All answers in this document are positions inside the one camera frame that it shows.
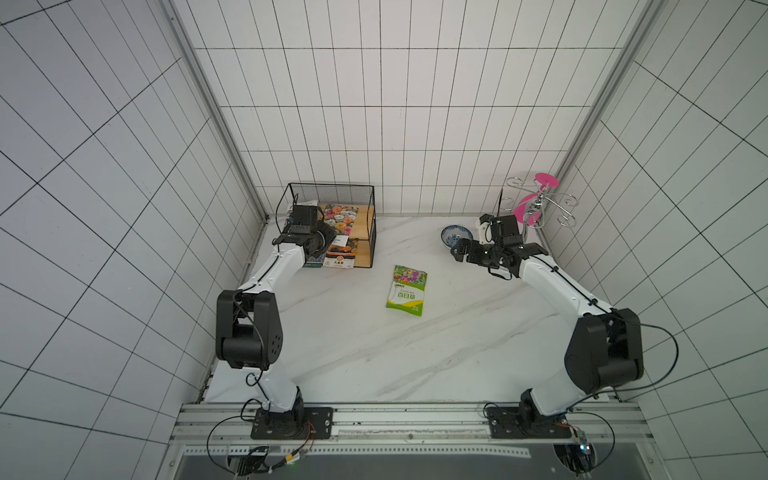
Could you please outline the orange marigold seed bag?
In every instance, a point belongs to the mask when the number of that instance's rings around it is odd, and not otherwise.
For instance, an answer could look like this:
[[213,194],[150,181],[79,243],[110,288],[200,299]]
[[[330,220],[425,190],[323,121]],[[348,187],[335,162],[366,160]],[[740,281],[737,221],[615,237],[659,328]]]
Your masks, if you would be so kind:
[[347,235],[337,235],[325,253],[325,268],[352,269],[358,251],[358,240]]

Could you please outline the colourful ranunculus seed bag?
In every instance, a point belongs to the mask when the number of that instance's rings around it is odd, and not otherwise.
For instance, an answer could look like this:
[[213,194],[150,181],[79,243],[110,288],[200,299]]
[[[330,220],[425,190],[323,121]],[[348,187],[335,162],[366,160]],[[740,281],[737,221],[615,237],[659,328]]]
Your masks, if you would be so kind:
[[349,236],[355,225],[359,208],[354,205],[322,205],[323,221],[340,235]]

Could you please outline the green zinnias seed bag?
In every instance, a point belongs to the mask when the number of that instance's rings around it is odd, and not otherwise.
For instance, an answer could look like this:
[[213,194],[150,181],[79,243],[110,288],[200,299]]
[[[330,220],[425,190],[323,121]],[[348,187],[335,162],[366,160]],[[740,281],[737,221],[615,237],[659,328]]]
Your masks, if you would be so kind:
[[427,280],[425,271],[396,265],[386,307],[421,317]]

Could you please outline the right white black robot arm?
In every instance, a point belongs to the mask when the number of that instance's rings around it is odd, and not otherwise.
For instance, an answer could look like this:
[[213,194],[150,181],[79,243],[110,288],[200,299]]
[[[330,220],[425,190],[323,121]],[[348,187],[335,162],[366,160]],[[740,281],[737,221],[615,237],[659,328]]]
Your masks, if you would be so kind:
[[570,327],[562,367],[548,380],[524,391],[517,407],[490,409],[490,422],[512,438],[567,438],[567,410],[605,388],[623,386],[644,374],[641,325],[630,309],[600,301],[562,270],[536,243],[482,244],[461,239],[451,248],[459,261],[495,274],[507,270],[532,286]]

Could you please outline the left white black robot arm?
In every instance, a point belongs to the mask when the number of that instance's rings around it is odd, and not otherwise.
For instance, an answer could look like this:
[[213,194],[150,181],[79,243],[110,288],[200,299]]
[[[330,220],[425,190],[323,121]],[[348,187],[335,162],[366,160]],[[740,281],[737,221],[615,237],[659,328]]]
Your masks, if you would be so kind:
[[284,344],[277,294],[310,257],[327,252],[335,230],[320,220],[290,221],[273,240],[269,259],[235,290],[224,290],[216,304],[216,357],[246,372],[259,407],[248,418],[254,439],[317,438],[313,417],[329,409],[307,408],[300,387],[278,359]]

